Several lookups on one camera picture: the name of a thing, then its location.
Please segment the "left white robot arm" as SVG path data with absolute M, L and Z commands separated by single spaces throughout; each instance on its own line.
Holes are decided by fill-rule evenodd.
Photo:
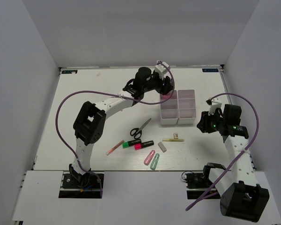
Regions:
M 76 159 L 69 166 L 70 174 L 79 187 L 85 187 L 89 183 L 87 171 L 91 170 L 92 149 L 103 134 L 106 120 L 142 101 L 146 92 L 155 90 L 161 95 L 172 92 L 174 81 L 172 77 L 166 76 L 167 72 L 170 72 L 170 67 L 165 62 L 158 63 L 154 70 L 141 67 L 117 95 L 98 103 L 87 101 L 82 105 L 73 125 Z

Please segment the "pink tube of pencils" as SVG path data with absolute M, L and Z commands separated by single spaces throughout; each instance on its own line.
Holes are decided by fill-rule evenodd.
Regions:
M 168 100 L 168 99 L 170 99 L 171 98 L 171 95 L 161 95 L 160 96 L 160 100 L 161 101 L 165 101 L 165 100 Z

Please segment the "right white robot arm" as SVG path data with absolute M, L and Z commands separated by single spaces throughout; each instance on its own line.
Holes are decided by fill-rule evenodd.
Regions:
M 231 163 L 224 167 L 208 164 L 202 181 L 218 191 L 223 216 L 258 222 L 269 200 L 269 191 L 257 181 L 251 162 L 247 128 L 240 125 L 241 107 L 220 102 L 210 104 L 201 114 L 197 128 L 202 133 L 218 132 Z

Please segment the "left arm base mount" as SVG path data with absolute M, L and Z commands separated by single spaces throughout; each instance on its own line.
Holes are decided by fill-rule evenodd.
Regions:
M 95 175 L 87 174 L 87 178 L 79 183 L 69 172 L 64 173 L 59 189 L 60 199 L 101 199 L 100 181 Z

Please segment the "black handled scissors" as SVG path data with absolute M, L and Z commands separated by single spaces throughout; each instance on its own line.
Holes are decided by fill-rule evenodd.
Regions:
M 149 118 L 144 124 L 142 124 L 140 127 L 133 128 L 130 131 L 130 136 L 132 136 L 134 139 L 140 139 L 142 136 L 142 130 L 144 127 L 151 121 L 152 119 Z

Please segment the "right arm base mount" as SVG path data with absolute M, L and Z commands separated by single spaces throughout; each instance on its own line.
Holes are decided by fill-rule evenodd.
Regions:
M 188 200 L 197 199 L 213 183 L 204 171 L 184 171 L 181 174 L 181 180 L 186 184 Z

